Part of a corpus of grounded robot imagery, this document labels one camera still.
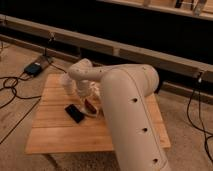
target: power cable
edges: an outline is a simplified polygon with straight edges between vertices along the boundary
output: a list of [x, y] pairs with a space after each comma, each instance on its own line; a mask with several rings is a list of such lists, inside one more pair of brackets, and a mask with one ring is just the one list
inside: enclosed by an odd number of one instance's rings
[[[196, 86], [195, 88], [193, 89], [192, 91], [192, 94], [190, 96], [190, 99], [189, 99], [189, 103], [187, 105], [187, 118], [188, 118], [188, 121], [190, 122], [190, 124], [197, 130], [203, 132], [204, 134], [204, 149], [206, 151], [206, 154], [209, 158], [209, 160], [211, 161], [211, 163], [213, 163], [213, 157], [211, 156], [210, 154], [210, 150], [209, 150], [209, 144], [208, 144], [208, 141], [213, 138], [213, 133], [211, 133], [210, 131], [207, 131], [206, 130], [206, 127], [205, 127], [205, 124], [203, 122], [203, 119], [202, 119], [202, 113], [201, 113], [201, 92], [200, 92], [200, 84], [202, 82], [202, 78], [201, 76], [198, 78], [198, 82], [196, 83]], [[197, 84], [198, 84], [198, 116], [199, 116], [199, 121], [201, 123], [201, 126], [202, 128], [198, 127], [196, 124], [193, 123], [193, 121], [191, 120], [190, 118], [190, 115], [189, 115], [189, 108], [190, 108], [190, 104], [192, 102], [192, 99], [194, 97], [194, 94], [196, 93], [196, 87], [197, 87]]]
[[[51, 42], [53, 42], [53, 41], [54, 41], [54, 37], [51, 37], [51, 38], [48, 40], [48, 42], [47, 42], [47, 46], [48, 46]], [[58, 70], [60, 70], [60, 71], [62, 71], [62, 72], [64, 72], [64, 73], [67, 73], [67, 71], [65, 71], [65, 70], [62, 69], [61, 67], [58, 67], [58, 66], [52, 64], [52, 62], [49, 61], [48, 55], [47, 55], [47, 46], [44, 48], [44, 54], [43, 54], [43, 56], [45, 57], [46, 61], [47, 61], [47, 62], [49, 63], [49, 65], [51, 65], [52, 67], [54, 67], [54, 68], [56, 68], [56, 69], [58, 69]]]
[[10, 134], [18, 127], [18, 125], [28, 116], [28, 114], [35, 108], [41, 99], [39, 98], [33, 106], [23, 115], [23, 117], [15, 124], [15, 126], [7, 133], [7, 135], [0, 141], [0, 145], [10, 136]]

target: table leg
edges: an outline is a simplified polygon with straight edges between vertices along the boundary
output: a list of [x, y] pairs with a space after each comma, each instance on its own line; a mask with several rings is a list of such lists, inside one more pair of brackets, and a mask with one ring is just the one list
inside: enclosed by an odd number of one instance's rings
[[62, 170], [61, 167], [58, 165], [56, 160], [50, 154], [43, 154], [43, 156], [51, 163], [51, 165], [57, 170]]

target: power adapter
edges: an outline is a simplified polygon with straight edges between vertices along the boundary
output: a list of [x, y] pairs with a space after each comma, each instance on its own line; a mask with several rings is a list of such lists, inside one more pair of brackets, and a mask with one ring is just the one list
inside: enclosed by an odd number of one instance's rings
[[27, 67], [24, 68], [24, 73], [36, 77], [38, 74], [42, 72], [41, 65], [39, 63], [31, 63]]
[[52, 63], [52, 58], [44, 55], [39, 56], [34, 62], [29, 64], [24, 68], [24, 73], [36, 77], [45, 68], [47, 68]]

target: black phone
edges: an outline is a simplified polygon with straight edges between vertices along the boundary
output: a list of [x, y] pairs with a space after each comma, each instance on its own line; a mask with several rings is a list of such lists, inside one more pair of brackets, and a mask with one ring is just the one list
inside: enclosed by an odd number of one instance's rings
[[78, 110], [78, 108], [71, 104], [68, 107], [65, 108], [66, 112], [71, 116], [76, 123], [79, 123], [84, 119], [84, 114]]

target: screw hole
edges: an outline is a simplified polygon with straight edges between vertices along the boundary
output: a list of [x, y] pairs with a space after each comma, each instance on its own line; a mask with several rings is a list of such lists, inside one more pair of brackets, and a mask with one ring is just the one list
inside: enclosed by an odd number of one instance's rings
[[148, 131], [148, 128], [143, 128], [142, 130], [143, 130], [143, 132], [145, 133], [145, 132]]
[[152, 162], [153, 162], [153, 164], [157, 164], [158, 159], [154, 159], [154, 160], [152, 160]]
[[137, 99], [137, 98], [134, 98], [134, 99], [132, 99], [132, 101], [133, 101], [134, 103], [136, 103], [136, 102], [138, 101], [138, 99]]

